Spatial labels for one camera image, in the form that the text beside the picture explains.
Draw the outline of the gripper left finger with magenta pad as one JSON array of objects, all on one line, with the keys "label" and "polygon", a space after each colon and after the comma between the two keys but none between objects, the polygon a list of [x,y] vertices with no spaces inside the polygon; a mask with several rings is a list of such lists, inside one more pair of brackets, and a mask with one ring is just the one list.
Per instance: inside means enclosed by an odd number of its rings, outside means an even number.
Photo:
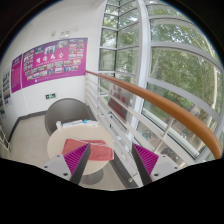
[{"label": "gripper left finger with magenta pad", "polygon": [[74,184],[79,184],[90,153],[90,145],[85,144],[65,155],[54,156],[43,166],[43,169]]}]

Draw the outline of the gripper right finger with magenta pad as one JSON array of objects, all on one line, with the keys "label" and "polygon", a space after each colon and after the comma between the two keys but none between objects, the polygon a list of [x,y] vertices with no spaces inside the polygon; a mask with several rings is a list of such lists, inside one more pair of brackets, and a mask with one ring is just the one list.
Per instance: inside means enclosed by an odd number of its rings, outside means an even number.
[{"label": "gripper right finger with magenta pad", "polygon": [[179,170],[179,166],[167,155],[159,156],[135,143],[132,144],[131,152],[143,185],[148,185]]}]

